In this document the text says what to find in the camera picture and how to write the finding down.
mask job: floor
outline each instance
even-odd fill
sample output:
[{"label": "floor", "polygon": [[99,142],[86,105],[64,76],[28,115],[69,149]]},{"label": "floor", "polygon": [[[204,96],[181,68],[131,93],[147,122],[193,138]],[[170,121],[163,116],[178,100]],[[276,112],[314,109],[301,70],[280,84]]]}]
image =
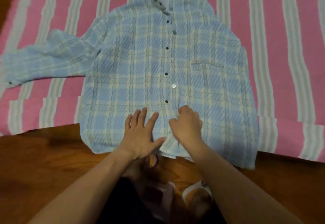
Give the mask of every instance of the floor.
[{"label": "floor", "polygon": [[[0,0],[0,28],[9,6],[10,0]],[[1,223],[26,223],[104,157],[82,143],[78,124],[1,137]],[[325,164],[259,152],[256,169],[241,172],[305,223],[324,223]],[[175,183],[171,222],[190,223],[181,192],[201,179],[195,165],[162,158],[151,177]]]}]

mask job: button-up shirt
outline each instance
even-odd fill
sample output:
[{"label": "button-up shirt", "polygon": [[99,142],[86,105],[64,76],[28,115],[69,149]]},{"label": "button-up shirt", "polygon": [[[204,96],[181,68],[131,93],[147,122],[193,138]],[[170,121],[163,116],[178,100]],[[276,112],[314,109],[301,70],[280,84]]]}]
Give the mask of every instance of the button-up shirt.
[{"label": "button-up shirt", "polygon": [[230,163],[254,168],[258,125],[246,51],[207,0],[135,0],[94,20],[81,37],[60,30],[46,45],[2,57],[7,87],[45,77],[86,76],[80,132],[95,153],[115,149],[128,115],[159,118],[165,155],[189,157],[168,120],[189,105],[202,138]]}]

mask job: plaid shirt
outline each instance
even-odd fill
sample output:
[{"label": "plaid shirt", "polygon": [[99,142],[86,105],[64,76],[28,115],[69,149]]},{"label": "plaid shirt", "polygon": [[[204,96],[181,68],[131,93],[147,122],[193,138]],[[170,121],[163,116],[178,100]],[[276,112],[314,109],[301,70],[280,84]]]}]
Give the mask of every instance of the plaid shirt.
[{"label": "plaid shirt", "polygon": [[168,120],[187,104],[202,137],[230,163],[254,168],[258,124],[246,51],[207,0],[135,0],[96,18],[78,38],[59,30],[45,46],[2,57],[7,87],[45,77],[86,76],[80,132],[95,153],[112,151],[129,114],[159,118],[153,138],[166,155],[189,157]]}]

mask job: person's left hand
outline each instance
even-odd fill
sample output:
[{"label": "person's left hand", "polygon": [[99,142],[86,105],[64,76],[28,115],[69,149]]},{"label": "person's left hand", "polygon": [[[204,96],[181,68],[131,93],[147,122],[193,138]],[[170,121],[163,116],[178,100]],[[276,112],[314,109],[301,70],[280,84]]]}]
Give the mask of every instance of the person's left hand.
[{"label": "person's left hand", "polygon": [[117,148],[119,151],[131,153],[133,160],[149,156],[154,149],[160,147],[166,140],[166,137],[161,137],[152,142],[152,130],[159,114],[155,112],[144,126],[146,115],[147,108],[143,108],[142,111],[137,110],[134,115],[127,117],[124,137]]}]

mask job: pink striped fabric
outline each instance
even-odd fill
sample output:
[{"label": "pink striped fabric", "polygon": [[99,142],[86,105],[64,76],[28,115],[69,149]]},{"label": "pink striped fabric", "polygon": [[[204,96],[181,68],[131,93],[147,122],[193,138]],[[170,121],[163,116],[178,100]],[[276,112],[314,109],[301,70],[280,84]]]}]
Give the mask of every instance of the pink striped fabric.
[{"label": "pink striped fabric", "polygon": [[[0,54],[82,36],[96,16],[132,0],[13,0]],[[260,151],[325,162],[325,0],[208,0],[247,50]],[[0,135],[79,122],[83,77],[0,86]]]}]

